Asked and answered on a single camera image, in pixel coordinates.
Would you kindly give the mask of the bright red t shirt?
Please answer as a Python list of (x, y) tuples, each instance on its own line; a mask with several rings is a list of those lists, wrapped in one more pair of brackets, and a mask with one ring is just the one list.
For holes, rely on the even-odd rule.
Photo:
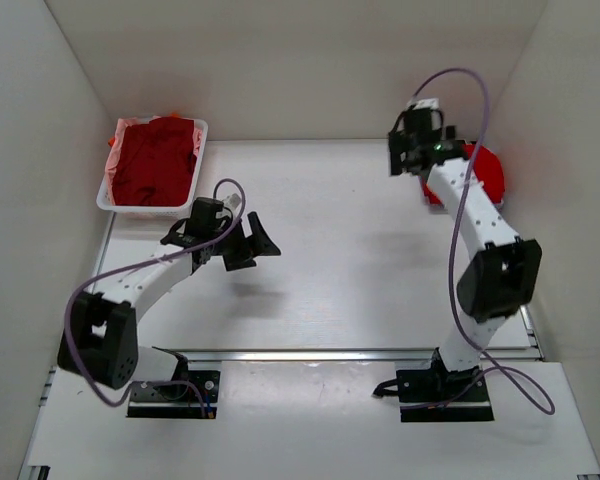
[[(483, 183), (485, 193), (500, 210), (504, 205), (506, 182), (499, 157), (489, 148), (482, 146), (477, 153), (474, 170), (477, 179)], [(439, 198), (426, 186), (424, 180), (420, 181), (420, 187), (425, 205), (433, 209), (440, 209), (443, 206)]]

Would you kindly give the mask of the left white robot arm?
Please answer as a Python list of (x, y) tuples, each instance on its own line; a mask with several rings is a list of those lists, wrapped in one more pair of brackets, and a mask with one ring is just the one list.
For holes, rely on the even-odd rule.
[(80, 291), (71, 303), (58, 366), (81, 373), (67, 342), (71, 337), (92, 380), (118, 390), (137, 369), (137, 324), (170, 289), (216, 256), (228, 272), (254, 267), (259, 256), (279, 256), (257, 213), (247, 214), (251, 234), (245, 234), (239, 206), (237, 198), (195, 200), (190, 216), (169, 228), (144, 268), (133, 268), (104, 290)]

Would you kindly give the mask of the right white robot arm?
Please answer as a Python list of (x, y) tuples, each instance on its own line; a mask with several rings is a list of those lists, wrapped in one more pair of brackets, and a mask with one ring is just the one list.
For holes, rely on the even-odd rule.
[(501, 217), (436, 104), (417, 102), (401, 112), (388, 146), (391, 175), (416, 176), (434, 193), (454, 220), (452, 241), (464, 243), (469, 257), (461, 277), (450, 281), (453, 330), (417, 379), (398, 381), (399, 392), (442, 407), (475, 385), (495, 332), (530, 302), (542, 249)]

